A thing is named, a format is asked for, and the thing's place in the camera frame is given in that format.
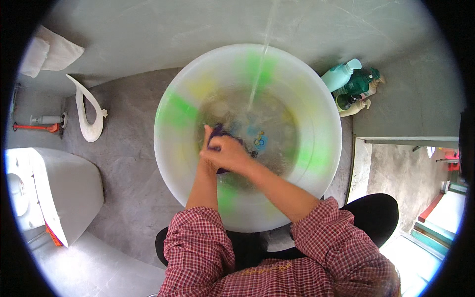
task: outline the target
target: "red checkered shirt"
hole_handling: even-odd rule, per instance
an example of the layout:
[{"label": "red checkered shirt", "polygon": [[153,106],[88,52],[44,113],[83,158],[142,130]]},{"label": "red checkered shirt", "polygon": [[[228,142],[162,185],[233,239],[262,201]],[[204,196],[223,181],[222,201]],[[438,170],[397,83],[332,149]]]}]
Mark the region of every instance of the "red checkered shirt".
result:
[{"label": "red checkered shirt", "polygon": [[295,246],[308,258],[266,259],[227,274],[235,259],[218,212],[181,211],[164,242],[169,263],[159,296],[394,296],[393,265],[353,218],[327,199],[292,226]]}]

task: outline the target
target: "plastic bottle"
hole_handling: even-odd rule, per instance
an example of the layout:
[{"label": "plastic bottle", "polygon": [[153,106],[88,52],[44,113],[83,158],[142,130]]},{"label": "plastic bottle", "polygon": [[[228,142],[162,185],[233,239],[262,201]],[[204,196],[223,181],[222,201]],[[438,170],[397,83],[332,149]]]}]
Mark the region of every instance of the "plastic bottle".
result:
[{"label": "plastic bottle", "polygon": [[328,90],[333,92],[344,86],[350,80],[354,69],[361,69],[361,62],[358,59],[353,59],[346,64],[339,64],[332,67],[322,76],[322,80]]},{"label": "plastic bottle", "polygon": [[376,93],[376,88],[378,87],[379,83],[386,83],[384,80],[384,77],[381,76],[379,79],[375,79],[372,82],[370,82],[370,89],[367,92],[361,93],[361,98],[365,99],[368,98],[369,96],[373,95]]},{"label": "plastic bottle", "polygon": [[368,92],[370,89],[370,82],[378,79],[381,75],[379,70],[370,68],[371,73],[367,74],[363,71],[355,71],[350,80],[343,87],[335,90],[333,96],[337,97],[341,94],[356,95]]},{"label": "plastic bottle", "polygon": [[349,115],[354,115],[354,114],[357,114],[360,112],[360,110],[362,110],[363,108],[366,107],[366,109],[369,109],[370,108],[370,105],[371,105],[371,100],[367,99],[365,101],[357,101],[355,103],[353,103],[350,108],[348,108],[347,110],[343,110],[343,111],[340,111],[338,114],[340,115],[340,117],[346,117],[346,116],[349,116]]},{"label": "plastic bottle", "polygon": [[360,99],[360,95],[341,94],[335,98],[336,108],[338,109],[338,112],[347,110],[353,103]]}]

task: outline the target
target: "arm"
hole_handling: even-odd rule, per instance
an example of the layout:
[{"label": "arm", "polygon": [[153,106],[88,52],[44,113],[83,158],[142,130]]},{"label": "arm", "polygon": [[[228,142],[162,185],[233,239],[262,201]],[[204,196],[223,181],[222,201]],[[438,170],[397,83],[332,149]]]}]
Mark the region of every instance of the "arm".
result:
[{"label": "arm", "polygon": [[[208,139],[213,128],[205,125],[205,137],[202,150],[207,149]],[[216,167],[213,163],[200,158],[196,169],[196,176],[191,187],[190,196],[185,209],[196,206],[206,206],[218,211],[218,190],[216,185]]]},{"label": "arm", "polygon": [[221,151],[202,150],[202,159],[212,162],[218,168],[223,167],[247,177],[292,222],[305,218],[320,203],[320,200],[307,191],[253,160],[232,137],[213,137],[209,144],[220,147]]},{"label": "arm", "polygon": [[[205,126],[204,147],[212,129]],[[169,225],[163,253],[168,260],[159,296],[207,296],[234,268],[234,253],[218,210],[217,167],[201,159],[185,210]]]},{"label": "arm", "polygon": [[220,152],[201,151],[203,159],[249,178],[292,222],[295,246],[318,262],[335,281],[335,290],[348,296],[384,296],[395,284],[394,266],[362,231],[354,216],[338,209],[332,198],[317,200],[252,160],[231,137],[213,137]]}]

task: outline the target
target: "white towel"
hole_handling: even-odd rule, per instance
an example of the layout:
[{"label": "white towel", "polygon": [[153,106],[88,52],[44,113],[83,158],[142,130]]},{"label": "white towel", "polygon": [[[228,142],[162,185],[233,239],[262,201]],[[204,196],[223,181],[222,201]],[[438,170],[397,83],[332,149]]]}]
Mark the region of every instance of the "white towel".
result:
[{"label": "white towel", "polygon": [[20,73],[36,77],[40,70],[63,70],[83,53],[84,48],[39,26],[23,58]]}]

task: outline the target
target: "white plastic basin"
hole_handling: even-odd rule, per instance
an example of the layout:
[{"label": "white plastic basin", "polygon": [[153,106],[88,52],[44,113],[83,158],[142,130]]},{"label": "white plastic basin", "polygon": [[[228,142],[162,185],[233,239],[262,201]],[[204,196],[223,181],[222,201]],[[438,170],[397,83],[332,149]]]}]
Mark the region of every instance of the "white plastic basin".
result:
[{"label": "white plastic basin", "polygon": [[[155,117],[155,158],[163,180],[182,205],[199,159],[194,133],[200,106],[213,90],[251,86],[262,49],[258,44],[214,49],[183,68],[163,94]],[[342,149],[340,117],[332,95],[308,65],[273,47],[264,59],[259,87],[278,94],[300,134],[294,169],[284,178],[320,198],[335,175]],[[265,231],[289,222],[259,192],[243,193],[218,184],[218,205],[224,226],[231,231]]]}]

